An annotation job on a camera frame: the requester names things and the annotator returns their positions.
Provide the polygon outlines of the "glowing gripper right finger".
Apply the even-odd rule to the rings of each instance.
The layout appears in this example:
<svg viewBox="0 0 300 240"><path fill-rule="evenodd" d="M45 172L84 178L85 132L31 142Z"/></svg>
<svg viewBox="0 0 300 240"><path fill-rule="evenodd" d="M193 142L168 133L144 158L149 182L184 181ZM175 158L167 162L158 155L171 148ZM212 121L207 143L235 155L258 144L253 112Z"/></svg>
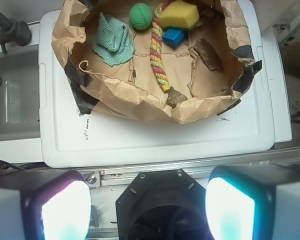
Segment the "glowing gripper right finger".
<svg viewBox="0 0 300 240"><path fill-rule="evenodd" d="M205 210L216 240L300 240L300 164L219 165Z"/></svg>

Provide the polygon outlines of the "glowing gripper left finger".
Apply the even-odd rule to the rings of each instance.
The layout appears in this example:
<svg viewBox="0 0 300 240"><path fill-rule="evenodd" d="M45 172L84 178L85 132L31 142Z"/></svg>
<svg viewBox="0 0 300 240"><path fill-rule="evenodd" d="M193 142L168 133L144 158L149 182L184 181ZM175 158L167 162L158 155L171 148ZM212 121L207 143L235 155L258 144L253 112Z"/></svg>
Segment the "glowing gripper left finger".
<svg viewBox="0 0 300 240"><path fill-rule="evenodd" d="M0 240L84 240L91 204L77 170L0 170Z"/></svg>

